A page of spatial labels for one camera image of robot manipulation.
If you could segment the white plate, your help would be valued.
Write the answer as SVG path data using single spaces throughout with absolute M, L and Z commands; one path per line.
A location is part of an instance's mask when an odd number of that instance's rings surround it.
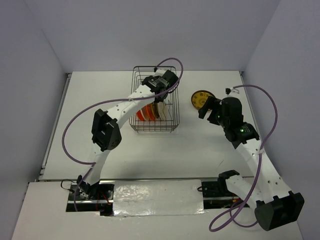
M 162 121 L 166 121 L 167 120 L 166 104 L 164 102 L 158 102 L 157 108 L 158 108 L 158 114 L 159 114 L 160 119 Z

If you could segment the yellow patterned plate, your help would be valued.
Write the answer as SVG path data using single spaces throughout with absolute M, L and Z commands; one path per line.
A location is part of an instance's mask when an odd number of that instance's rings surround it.
M 191 96 L 191 103 L 196 110 L 204 106 L 208 97 L 216 97 L 213 93 L 207 90 L 198 90 Z

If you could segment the orange plate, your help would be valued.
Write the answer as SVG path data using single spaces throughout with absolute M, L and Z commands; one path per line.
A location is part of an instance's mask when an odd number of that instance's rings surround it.
M 143 121 L 143 122 L 148 121 L 147 118 L 144 116 L 142 110 L 143 110 L 143 109 L 140 109 L 140 110 L 137 111 L 137 113 L 136 113 L 136 116 L 137 116 L 138 120 L 139 120 L 139 121 Z
M 156 118 L 155 118 L 155 115 L 153 112 L 153 105 L 150 103 L 150 104 L 146 105 L 145 108 L 146 108 L 146 112 L 147 112 L 149 120 L 154 122 L 156 120 Z

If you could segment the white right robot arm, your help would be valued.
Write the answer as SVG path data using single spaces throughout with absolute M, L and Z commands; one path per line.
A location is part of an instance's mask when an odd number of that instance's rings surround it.
M 301 193 L 292 192 L 273 166 L 255 127 L 244 121 L 240 100 L 210 96 L 199 109 L 199 118 L 203 119 L 208 111 L 207 120 L 222 127 L 226 139 L 255 175 L 253 183 L 248 183 L 236 170 L 222 172 L 217 179 L 218 192 L 223 196 L 233 193 L 240 197 L 254 211 L 258 224 L 265 231 L 297 221 L 305 200 Z

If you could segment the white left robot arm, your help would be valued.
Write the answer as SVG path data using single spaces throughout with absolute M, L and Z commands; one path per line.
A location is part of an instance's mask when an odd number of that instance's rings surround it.
M 92 122 L 92 145 L 88 160 L 87 173 L 77 178 L 80 194 L 90 200 L 97 196 L 101 172 L 106 159 L 122 140 L 122 126 L 143 107 L 163 101 L 168 92 L 179 82 L 172 71 L 157 69 L 145 77 L 141 84 L 126 99 L 108 110 L 97 109 Z

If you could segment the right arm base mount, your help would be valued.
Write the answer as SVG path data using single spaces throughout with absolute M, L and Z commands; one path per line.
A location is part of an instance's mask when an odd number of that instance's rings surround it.
M 197 191 L 202 193 L 203 208 L 205 210 L 228 209 L 233 204 L 242 203 L 241 198 L 222 187 L 218 180 L 202 181 Z

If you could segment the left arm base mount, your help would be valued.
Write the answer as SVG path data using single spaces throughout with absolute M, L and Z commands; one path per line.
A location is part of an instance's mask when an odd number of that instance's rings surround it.
M 97 212 L 100 216 L 106 217 L 114 215 L 114 184 L 99 183 L 88 194 L 77 188 L 77 183 L 71 179 L 63 179 L 60 182 L 60 187 L 68 191 L 65 209 L 67 213 Z

